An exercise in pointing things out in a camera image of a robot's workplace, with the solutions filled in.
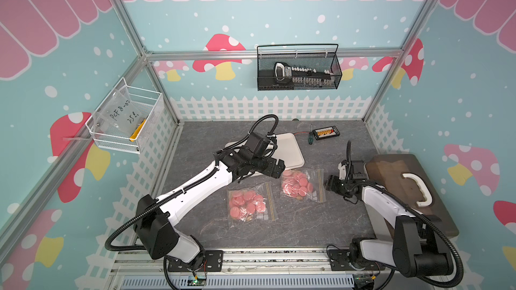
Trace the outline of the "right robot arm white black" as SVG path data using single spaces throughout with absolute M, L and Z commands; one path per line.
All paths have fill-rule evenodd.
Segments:
M 442 220 L 420 210 L 433 203 L 431 193 L 415 173 L 402 173 L 401 178 L 415 183 L 423 199 L 408 204 L 387 185 L 370 179 L 363 167 L 344 160 L 339 164 L 339 176 L 330 176 L 325 188 L 346 201 L 362 201 L 376 210 L 393 228 L 391 241 L 355 238 L 347 257 L 356 270 L 371 264 L 381 264 L 391 273 L 407 278 L 416 277 L 440 288 L 453 288 L 462 283 L 464 264 L 459 251 L 443 231 Z

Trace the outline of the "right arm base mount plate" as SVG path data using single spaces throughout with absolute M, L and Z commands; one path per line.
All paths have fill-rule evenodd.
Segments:
M 372 261 L 367 261 L 366 263 L 352 263 L 348 250 L 329 247 L 326 249 L 326 253 L 332 271 L 370 271 L 379 273 L 386 268 L 384 265 Z

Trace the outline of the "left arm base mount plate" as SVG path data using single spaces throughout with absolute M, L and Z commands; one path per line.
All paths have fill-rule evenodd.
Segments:
M 224 252 L 219 250 L 201 251 L 191 262 L 184 263 L 182 260 L 167 257 L 167 271 L 176 272 L 221 272 L 224 259 Z

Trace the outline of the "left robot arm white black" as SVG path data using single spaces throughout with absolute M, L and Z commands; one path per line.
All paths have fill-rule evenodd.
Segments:
M 193 236 L 175 226 L 219 189 L 256 172 L 276 179 L 285 169 L 282 159 L 244 157 L 233 149 L 219 150 L 201 173 L 183 185 L 156 198 L 141 198 L 135 216 L 109 235 L 104 247 L 111 252 L 147 251 L 153 260 L 177 259 L 184 267 L 198 270 L 206 260 L 206 251 Z

